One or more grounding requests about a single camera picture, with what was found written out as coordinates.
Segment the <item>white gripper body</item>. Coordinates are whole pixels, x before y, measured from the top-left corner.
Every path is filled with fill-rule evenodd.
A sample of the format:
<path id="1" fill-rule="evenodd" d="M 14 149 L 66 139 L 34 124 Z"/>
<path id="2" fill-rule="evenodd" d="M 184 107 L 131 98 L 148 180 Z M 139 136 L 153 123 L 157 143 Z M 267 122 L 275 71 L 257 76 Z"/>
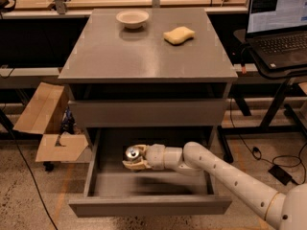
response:
<path id="1" fill-rule="evenodd" d="M 152 170 L 164 170 L 164 152 L 166 147 L 164 145 L 154 144 L 148 146 L 145 158 Z"/>

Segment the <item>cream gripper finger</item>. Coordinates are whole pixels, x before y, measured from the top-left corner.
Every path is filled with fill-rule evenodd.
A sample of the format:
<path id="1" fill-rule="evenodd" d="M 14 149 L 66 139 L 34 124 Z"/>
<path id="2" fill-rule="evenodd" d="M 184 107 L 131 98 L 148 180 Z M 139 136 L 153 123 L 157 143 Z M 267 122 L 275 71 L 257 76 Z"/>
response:
<path id="1" fill-rule="evenodd" d="M 151 167 L 148 161 L 144 159 L 139 161 L 124 161 L 123 165 L 131 171 L 142 171 Z"/>
<path id="2" fill-rule="evenodd" d="M 139 150 L 139 153 L 142 155 L 142 156 L 145 156 L 146 155 L 146 151 L 147 149 L 149 148 L 148 145 L 134 145 L 133 146 L 135 149 L 138 149 Z"/>

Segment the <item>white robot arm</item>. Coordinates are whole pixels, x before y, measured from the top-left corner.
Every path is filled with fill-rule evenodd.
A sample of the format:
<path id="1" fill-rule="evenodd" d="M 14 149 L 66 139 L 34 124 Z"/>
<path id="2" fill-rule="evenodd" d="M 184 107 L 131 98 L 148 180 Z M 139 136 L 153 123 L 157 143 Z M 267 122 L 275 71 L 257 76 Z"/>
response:
<path id="1" fill-rule="evenodd" d="M 199 143 L 188 142 L 182 148 L 134 145 L 127 148 L 123 164 L 132 171 L 173 170 L 190 176 L 205 171 L 275 230 L 307 230 L 307 184 L 282 194 L 226 163 Z"/>

